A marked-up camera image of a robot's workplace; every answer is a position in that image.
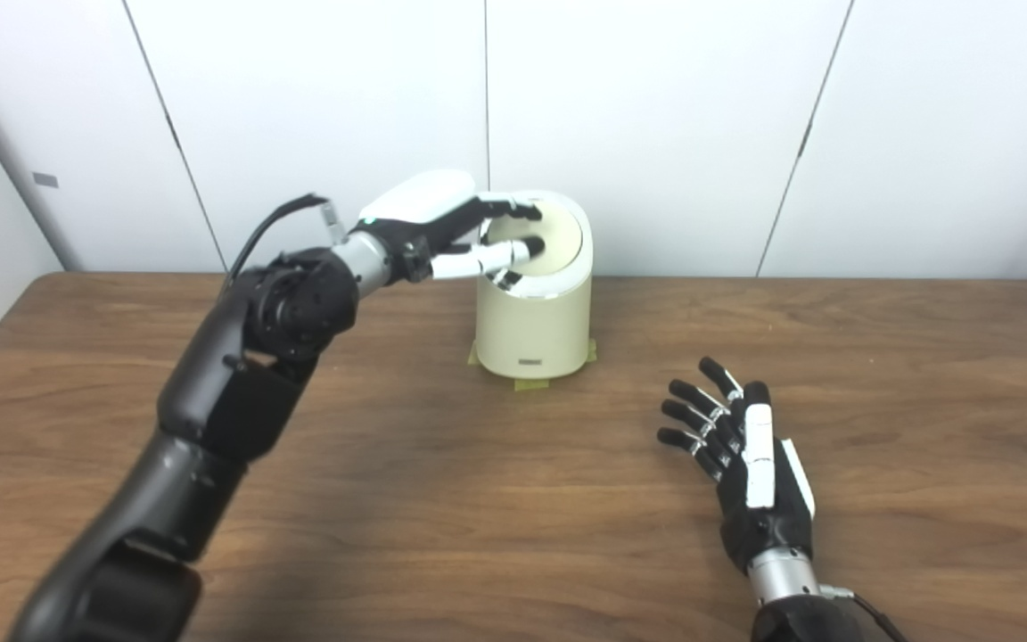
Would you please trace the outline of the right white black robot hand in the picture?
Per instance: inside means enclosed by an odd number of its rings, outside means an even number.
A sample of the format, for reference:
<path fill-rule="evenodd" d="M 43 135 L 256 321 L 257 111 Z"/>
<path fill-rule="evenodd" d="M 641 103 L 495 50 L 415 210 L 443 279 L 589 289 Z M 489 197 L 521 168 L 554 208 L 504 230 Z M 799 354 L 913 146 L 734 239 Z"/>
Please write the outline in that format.
<path fill-rule="evenodd" d="M 814 554 L 814 496 L 793 443 L 775 431 L 773 399 L 763 381 L 740 383 L 717 360 L 698 369 L 717 387 L 673 379 L 661 413 L 677 420 L 656 432 L 685 451 L 716 483 L 720 539 L 741 573 L 755 557 L 775 549 Z"/>

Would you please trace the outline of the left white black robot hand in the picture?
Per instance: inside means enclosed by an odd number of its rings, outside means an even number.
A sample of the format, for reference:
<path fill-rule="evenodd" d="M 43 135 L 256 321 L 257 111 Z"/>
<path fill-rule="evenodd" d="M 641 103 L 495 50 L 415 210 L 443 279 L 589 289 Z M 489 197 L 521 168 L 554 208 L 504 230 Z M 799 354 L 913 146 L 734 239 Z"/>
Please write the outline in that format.
<path fill-rule="evenodd" d="M 464 169 L 432 169 L 404 180 L 363 207 L 355 232 L 384 250 L 387 285 L 427 279 L 469 279 L 508 271 L 541 256 L 539 235 L 490 241 L 467 235 L 501 218 L 538 222 L 539 207 L 512 193 L 478 190 Z"/>

